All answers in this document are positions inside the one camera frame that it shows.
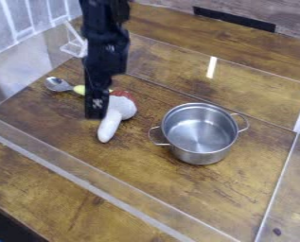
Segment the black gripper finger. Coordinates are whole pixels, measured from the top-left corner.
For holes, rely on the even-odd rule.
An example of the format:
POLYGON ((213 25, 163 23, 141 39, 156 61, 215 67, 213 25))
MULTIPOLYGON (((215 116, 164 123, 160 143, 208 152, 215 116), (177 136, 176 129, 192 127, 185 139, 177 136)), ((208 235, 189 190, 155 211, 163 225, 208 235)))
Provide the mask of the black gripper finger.
POLYGON ((88 87, 85 91, 85 117, 104 119, 109 105, 109 90, 88 87))

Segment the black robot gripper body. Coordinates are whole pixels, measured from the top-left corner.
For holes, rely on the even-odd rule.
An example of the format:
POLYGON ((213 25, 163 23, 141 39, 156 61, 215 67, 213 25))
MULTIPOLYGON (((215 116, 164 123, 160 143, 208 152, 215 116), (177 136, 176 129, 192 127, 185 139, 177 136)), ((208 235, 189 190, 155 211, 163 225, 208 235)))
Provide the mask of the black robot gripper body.
POLYGON ((88 84, 108 89, 112 77, 123 74, 128 66, 129 20, 128 0, 80 0, 82 12, 81 33, 88 40, 84 67, 88 84))

